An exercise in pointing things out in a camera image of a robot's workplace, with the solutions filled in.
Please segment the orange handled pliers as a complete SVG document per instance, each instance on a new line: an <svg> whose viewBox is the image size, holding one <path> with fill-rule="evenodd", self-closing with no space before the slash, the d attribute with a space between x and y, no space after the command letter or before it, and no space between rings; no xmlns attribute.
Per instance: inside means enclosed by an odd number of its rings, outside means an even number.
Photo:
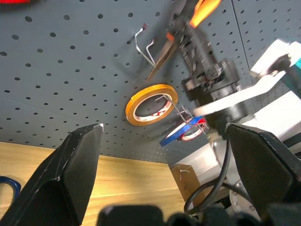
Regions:
<svg viewBox="0 0 301 226"><path fill-rule="evenodd" d="M172 18L167 26L166 38L158 60L155 62L149 52L150 43L146 47L149 60L153 64L153 69L146 79L149 81L162 65L172 56L180 41L184 39L186 27L196 29L214 10L219 6L221 0L180 0L179 4L172 11Z"/></svg>

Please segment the blue tape roll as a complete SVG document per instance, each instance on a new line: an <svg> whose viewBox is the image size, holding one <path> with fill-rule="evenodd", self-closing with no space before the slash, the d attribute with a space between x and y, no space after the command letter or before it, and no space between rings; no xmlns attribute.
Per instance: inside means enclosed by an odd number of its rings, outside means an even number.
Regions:
<svg viewBox="0 0 301 226"><path fill-rule="evenodd" d="M0 184L7 184L12 188L13 190L13 197L11 202L12 204L21 192L21 184L18 181L6 176L0 176Z"/></svg>
<svg viewBox="0 0 301 226"><path fill-rule="evenodd" d="M185 122L179 124L171 132L169 132L160 142L161 146L166 146L167 144L180 138L181 141L191 141L202 133L209 129L207 121L204 117L193 117L187 120L188 125Z"/></svg>

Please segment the yellow tape roll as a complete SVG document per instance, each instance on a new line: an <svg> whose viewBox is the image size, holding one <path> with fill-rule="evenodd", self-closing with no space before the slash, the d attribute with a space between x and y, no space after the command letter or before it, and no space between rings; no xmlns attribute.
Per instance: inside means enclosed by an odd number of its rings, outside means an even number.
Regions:
<svg viewBox="0 0 301 226"><path fill-rule="evenodd" d="M151 97L161 96L161 94L170 95L174 100L174 103L177 104L178 94L172 86L167 84L156 84L149 86L133 95L127 103L125 114L128 122L135 126L146 126L164 119L165 117L156 117L153 116L153 114L148 116L138 116L136 114L136 110L140 104Z"/></svg>

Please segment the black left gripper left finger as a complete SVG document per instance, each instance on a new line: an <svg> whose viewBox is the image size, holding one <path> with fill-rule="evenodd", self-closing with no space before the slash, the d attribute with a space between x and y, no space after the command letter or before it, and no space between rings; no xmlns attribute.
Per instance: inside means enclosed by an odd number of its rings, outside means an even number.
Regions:
<svg viewBox="0 0 301 226"><path fill-rule="evenodd" d="M35 170L0 226L81 226L94 187L103 124L71 132Z"/></svg>

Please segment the grey metal pegboard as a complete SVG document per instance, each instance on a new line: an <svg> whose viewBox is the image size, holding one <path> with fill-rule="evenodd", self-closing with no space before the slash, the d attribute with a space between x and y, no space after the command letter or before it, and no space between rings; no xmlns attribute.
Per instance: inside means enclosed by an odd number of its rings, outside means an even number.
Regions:
<svg viewBox="0 0 301 226"><path fill-rule="evenodd" d="M189 71L176 52L148 80L137 52L166 41L172 10L184 0L32 0L0 4L0 141L58 147L78 127L102 123L102 155L172 165L207 143L204 135L165 147L176 111L152 125L131 125L125 107L136 92L164 83L179 106L194 107L181 81Z"/></svg>

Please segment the white box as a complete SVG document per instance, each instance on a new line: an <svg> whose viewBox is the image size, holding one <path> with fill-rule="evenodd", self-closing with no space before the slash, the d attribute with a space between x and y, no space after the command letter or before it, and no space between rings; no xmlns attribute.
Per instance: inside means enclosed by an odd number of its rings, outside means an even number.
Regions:
<svg viewBox="0 0 301 226"><path fill-rule="evenodd" d="M271 75L273 87L257 96L262 106L246 125L284 141L301 132L301 43L275 40L251 68L255 82Z"/></svg>

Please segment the metal double pegboard hook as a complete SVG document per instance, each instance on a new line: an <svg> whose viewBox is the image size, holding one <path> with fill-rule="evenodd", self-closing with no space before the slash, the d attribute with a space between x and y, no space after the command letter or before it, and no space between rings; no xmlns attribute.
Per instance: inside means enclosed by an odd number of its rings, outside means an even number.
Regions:
<svg viewBox="0 0 301 226"><path fill-rule="evenodd" d="M134 35L135 39L135 48L137 52L153 67L156 67L156 62L154 61L152 54L150 53L150 48L154 45L155 40L152 39L151 42L146 46L145 50L147 55L140 49L138 45L138 36L143 32L146 31L147 25L143 24L143 26L137 31L137 33Z"/></svg>

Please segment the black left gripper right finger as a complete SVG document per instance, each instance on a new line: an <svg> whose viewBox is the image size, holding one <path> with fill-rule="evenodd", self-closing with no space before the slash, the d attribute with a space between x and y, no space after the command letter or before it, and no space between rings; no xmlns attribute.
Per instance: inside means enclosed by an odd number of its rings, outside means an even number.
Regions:
<svg viewBox="0 0 301 226"><path fill-rule="evenodd" d="M301 220L301 160L271 132L231 123L227 134L261 220Z"/></svg>

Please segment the brown cardboard box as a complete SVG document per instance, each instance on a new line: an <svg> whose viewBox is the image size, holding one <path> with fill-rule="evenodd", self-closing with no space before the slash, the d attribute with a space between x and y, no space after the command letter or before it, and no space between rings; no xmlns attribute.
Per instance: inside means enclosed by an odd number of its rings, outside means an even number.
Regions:
<svg viewBox="0 0 301 226"><path fill-rule="evenodd" d="M200 187L199 180L193 167L190 165L178 164L171 168L171 173L184 201L187 201L190 195Z"/></svg>

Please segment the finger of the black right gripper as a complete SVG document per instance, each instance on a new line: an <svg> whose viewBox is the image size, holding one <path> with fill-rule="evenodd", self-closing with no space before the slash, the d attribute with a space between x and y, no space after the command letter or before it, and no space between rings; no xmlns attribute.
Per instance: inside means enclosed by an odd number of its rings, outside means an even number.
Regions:
<svg viewBox="0 0 301 226"><path fill-rule="evenodd" d="M180 14L173 14L173 35L180 49L181 55L189 70L189 77L196 72L195 47L193 44L193 29L188 19Z"/></svg>
<svg viewBox="0 0 301 226"><path fill-rule="evenodd" d="M206 79L217 79L221 75L221 67L215 58L210 41L199 28L188 25L188 34L194 49L194 60L198 74Z"/></svg>

